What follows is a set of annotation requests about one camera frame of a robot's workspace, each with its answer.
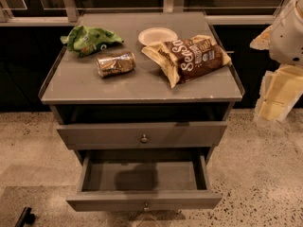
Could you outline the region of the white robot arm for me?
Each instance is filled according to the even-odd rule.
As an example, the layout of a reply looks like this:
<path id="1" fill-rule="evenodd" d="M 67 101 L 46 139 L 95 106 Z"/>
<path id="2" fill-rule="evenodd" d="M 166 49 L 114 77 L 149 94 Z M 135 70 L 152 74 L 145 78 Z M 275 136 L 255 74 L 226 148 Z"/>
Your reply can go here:
<path id="1" fill-rule="evenodd" d="M 282 121 L 303 94 L 303 0 L 291 0 L 250 47 L 267 50 L 279 63 L 262 79 L 255 119 L 262 124 Z"/>

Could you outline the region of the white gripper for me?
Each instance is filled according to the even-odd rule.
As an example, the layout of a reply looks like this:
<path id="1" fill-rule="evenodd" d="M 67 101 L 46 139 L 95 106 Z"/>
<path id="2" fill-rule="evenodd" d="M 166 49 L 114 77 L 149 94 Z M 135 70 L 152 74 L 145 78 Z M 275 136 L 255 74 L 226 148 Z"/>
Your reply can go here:
<path id="1" fill-rule="evenodd" d="M 282 122 L 303 95 L 303 12 L 301 3 L 291 3 L 250 43 L 256 50 L 268 50 L 281 64 L 267 71 L 259 89 L 255 122 L 262 127 Z"/>

